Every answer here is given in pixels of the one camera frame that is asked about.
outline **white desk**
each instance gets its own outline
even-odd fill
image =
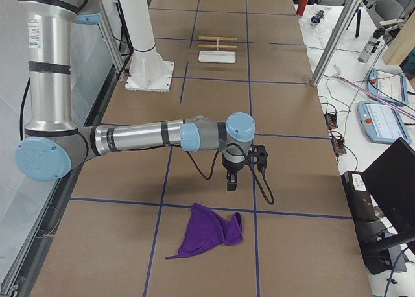
[[[311,16],[315,15],[319,10],[324,10],[325,19],[322,19],[321,23],[317,27],[310,26]],[[311,6],[308,5],[305,9],[304,16],[299,19],[304,42],[308,47],[325,47],[326,43],[330,37],[331,29],[334,28],[335,23],[342,11],[341,6]],[[356,29],[356,19],[354,18],[349,29],[344,33],[338,49],[348,49],[354,51],[361,51],[368,41],[369,37],[373,34],[376,29],[374,23],[370,19],[367,11],[362,9],[361,13],[361,31],[358,38],[355,37]],[[365,64],[357,61],[358,53],[346,52],[337,50],[327,68],[325,75],[334,75],[336,70],[334,65],[336,65],[341,70],[342,77],[350,81],[360,81],[364,80],[369,68],[371,68],[373,62],[375,61],[379,50],[372,55],[369,61]],[[311,68],[314,70],[316,67],[323,51],[318,49],[307,48],[307,53],[309,56]],[[382,57],[380,56],[378,61],[375,64],[375,67],[378,69],[385,69],[393,73],[401,72],[398,66],[385,65]],[[333,104],[338,111],[347,110],[346,106],[337,102],[336,100],[330,97],[329,91],[326,88],[326,80],[324,77],[319,85],[318,92],[319,95],[327,97],[328,102]],[[366,88],[366,83],[358,83],[358,85]],[[328,82],[329,89],[334,98],[345,102],[347,105],[350,105],[353,101],[353,98],[356,93],[356,89],[348,86],[347,84],[341,82],[340,80],[330,80]],[[321,102],[327,102],[325,98],[320,98]],[[353,104],[351,104],[351,112],[348,115],[348,120],[346,122],[347,113],[341,112],[338,114],[338,125],[337,129],[345,138],[346,145],[355,153],[356,157],[359,160],[359,165],[357,167],[358,171],[365,170],[380,154],[383,153],[388,148],[388,145],[376,144],[369,141],[369,139],[364,135],[364,132],[359,124],[358,115],[357,115],[357,104],[360,101],[370,100],[366,94],[361,91],[358,92]],[[412,107],[415,107],[415,97],[410,96],[409,102]],[[322,105],[323,111],[326,110],[326,105]],[[328,112],[332,112],[332,107],[328,107]],[[413,122],[407,117],[402,116],[404,122]],[[415,140],[415,127],[407,126],[408,132],[413,140]],[[344,156],[341,156],[339,159],[338,169],[340,174],[343,174],[347,170],[354,170],[355,168],[355,158],[352,154],[347,153]],[[389,227],[390,223],[386,219],[383,219],[385,226]],[[405,252],[410,260],[414,260],[412,252],[409,250]],[[415,285],[414,285],[414,275],[415,275],[415,265],[412,263],[407,263],[408,272],[395,272],[393,278],[398,281],[398,284],[391,284],[389,287],[388,295],[392,296],[415,296]],[[372,286],[373,295],[383,296],[385,293],[386,279],[389,277],[390,272],[386,271],[376,276],[371,275],[368,272],[368,277]]]

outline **red can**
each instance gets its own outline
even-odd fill
[[[297,15],[299,16],[304,15],[305,6],[307,5],[308,2],[309,0],[300,0],[300,2],[298,3]]]

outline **black monitor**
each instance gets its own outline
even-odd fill
[[[362,179],[398,234],[361,243],[363,257],[407,244],[415,249],[415,151],[397,139],[363,173]]]

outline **light blue cap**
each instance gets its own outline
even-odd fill
[[[185,151],[198,151],[200,148],[200,134],[197,125],[193,122],[185,123],[180,127],[180,146]]]
[[[249,114],[236,112],[226,120],[226,131],[234,140],[250,142],[255,136],[255,121]]]
[[[72,22],[78,23],[81,25],[96,25],[101,20],[101,13],[88,14],[88,15],[78,15]]]
[[[24,139],[14,152],[16,163],[24,174],[41,182],[51,182],[71,170],[71,158],[54,141],[42,137]]]

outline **purple cloth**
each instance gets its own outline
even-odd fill
[[[188,258],[207,252],[222,243],[229,246],[241,242],[241,219],[240,213],[234,213],[231,221],[227,221],[209,208],[194,203],[178,254],[166,259]]]

